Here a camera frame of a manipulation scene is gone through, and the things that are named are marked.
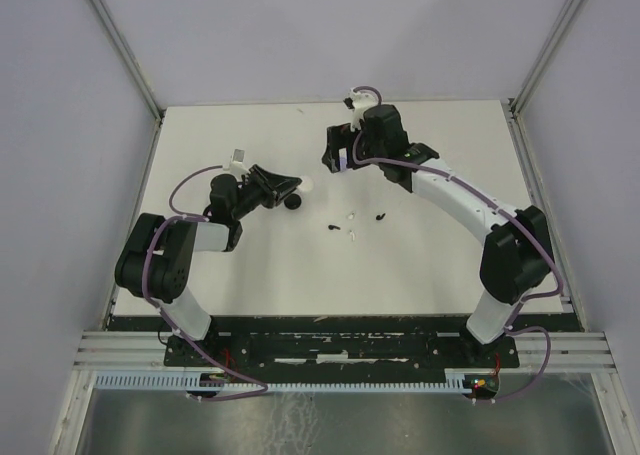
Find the purple earbud charging case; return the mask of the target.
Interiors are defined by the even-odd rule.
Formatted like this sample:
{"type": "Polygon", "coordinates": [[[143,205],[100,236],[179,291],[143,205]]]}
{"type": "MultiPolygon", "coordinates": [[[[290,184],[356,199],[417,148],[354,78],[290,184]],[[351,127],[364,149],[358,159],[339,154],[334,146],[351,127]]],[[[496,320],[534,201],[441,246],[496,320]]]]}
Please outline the purple earbud charging case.
{"type": "Polygon", "coordinates": [[[339,171],[343,172],[348,169],[348,157],[347,151],[345,149],[341,149],[339,151],[339,171]]]}

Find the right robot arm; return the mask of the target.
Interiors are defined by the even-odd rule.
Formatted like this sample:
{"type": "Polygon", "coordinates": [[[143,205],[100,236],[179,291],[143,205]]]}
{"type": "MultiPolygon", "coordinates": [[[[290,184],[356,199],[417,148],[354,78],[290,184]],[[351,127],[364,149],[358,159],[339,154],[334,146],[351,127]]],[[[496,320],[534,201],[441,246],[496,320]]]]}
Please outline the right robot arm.
{"type": "Polygon", "coordinates": [[[375,165],[386,180],[435,204],[466,228],[482,246],[479,277],[483,292],[458,343],[467,364],[481,366],[547,276],[551,296],[563,281],[555,263],[546,215],[531,205],[518,209],[458,176],[439,153],[412,143],[397,108],[358,94],[344,99],[351,120],[327,130],[323,164],[332,173],[375,165]]]}

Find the white earbud charging case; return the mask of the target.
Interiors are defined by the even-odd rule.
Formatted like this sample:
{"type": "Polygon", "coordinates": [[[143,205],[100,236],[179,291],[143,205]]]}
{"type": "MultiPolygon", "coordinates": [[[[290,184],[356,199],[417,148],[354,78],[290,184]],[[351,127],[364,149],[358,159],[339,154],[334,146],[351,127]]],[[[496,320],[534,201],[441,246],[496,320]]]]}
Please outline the white earbud charging case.
{"type": "Polygon", "coordinates": [[[301,183],[297,186],[300,193],[310,193],[314,189],[314,182],[309,176],[302,176],[301,183]]]}

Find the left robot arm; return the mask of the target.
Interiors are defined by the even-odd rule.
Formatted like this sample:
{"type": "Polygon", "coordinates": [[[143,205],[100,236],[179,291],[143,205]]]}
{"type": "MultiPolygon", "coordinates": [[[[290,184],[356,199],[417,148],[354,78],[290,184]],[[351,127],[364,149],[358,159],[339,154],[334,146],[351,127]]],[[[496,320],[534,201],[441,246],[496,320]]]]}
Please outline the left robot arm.
{"type": "Polygon", "coordinates": [[[140,214],[116,263],[116,285],[153,306],[177,336],[188,340],[187,354],[198,364],[212,364],[220,356],[221,341],[213,335],[213,317],[188,287],[193,256],[233,251],[243,232],[242,218],[296,198],[302,183],[259,165],[229,168],[211,180],[202,213],[140,214]]]}

